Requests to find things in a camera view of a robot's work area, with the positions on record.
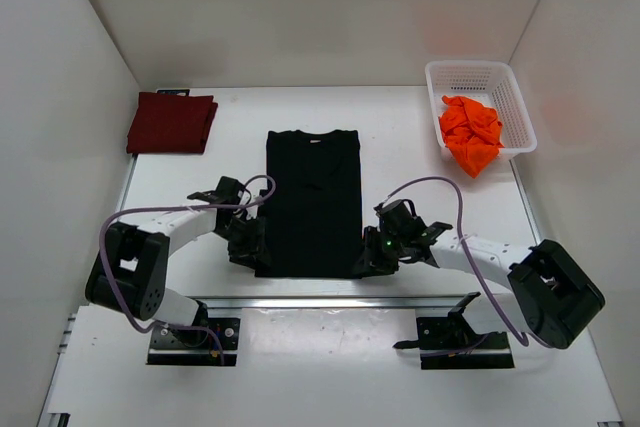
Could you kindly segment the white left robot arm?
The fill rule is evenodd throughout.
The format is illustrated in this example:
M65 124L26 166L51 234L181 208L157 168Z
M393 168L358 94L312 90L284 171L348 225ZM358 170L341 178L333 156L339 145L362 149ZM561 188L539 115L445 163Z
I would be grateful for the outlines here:
M166 287L170 257L208 234L227 242L229 261L249 268L266 267L266 221L249 210L263 205L276 190L253 197L248 182L223 176L213 190L197 191L171 207L141 207L109 217L99 233L99 251L85 287L88 302L123 313L141 333L143 321L165 324L188 347L206 342L210 324L201 304Z

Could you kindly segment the dark red t shirt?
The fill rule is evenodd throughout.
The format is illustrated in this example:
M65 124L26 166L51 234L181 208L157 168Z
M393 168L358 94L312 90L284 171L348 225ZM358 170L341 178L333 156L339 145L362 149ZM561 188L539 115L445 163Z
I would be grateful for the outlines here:
M213 96L140 92L126 152L203 154L217 109Z

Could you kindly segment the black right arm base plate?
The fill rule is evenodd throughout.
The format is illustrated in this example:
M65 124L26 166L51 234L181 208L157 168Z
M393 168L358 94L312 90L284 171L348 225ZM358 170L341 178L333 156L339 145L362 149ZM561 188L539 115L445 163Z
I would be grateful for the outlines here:
M463 314L480 298L467 294L452 307L417 309L417 338L401 340L396 351L417 350L422 370L482 370L515 367L507 334L476 333Z

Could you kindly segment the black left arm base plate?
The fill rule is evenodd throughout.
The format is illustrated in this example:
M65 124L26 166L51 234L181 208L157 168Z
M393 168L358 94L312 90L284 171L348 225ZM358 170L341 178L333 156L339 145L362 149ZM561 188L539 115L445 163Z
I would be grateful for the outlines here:
M219 343L206 332L156 327L151 333L146 363L152 366L235 367L240 311L210 309L208 328L216 334Z

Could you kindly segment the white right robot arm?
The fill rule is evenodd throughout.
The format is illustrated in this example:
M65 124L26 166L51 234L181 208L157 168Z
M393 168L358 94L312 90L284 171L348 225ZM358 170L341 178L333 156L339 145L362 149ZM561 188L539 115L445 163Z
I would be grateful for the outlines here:
M464 234L457 225L427 225L409 199L375 211L379 223L365 228L357 263L363 273L387 275L402 264L424 263L479 282L481 294L449 322L450 337L460 346L513 329L564 350L605 306L602 292L556 241L522 247Z

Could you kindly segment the black t shirt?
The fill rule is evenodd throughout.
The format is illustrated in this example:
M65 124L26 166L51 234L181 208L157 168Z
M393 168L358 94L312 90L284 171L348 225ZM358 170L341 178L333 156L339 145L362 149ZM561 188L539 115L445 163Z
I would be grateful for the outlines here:
M266 223L263 278L354 279L362 251L360 142L356 131L268 133L266 173L275 193Z

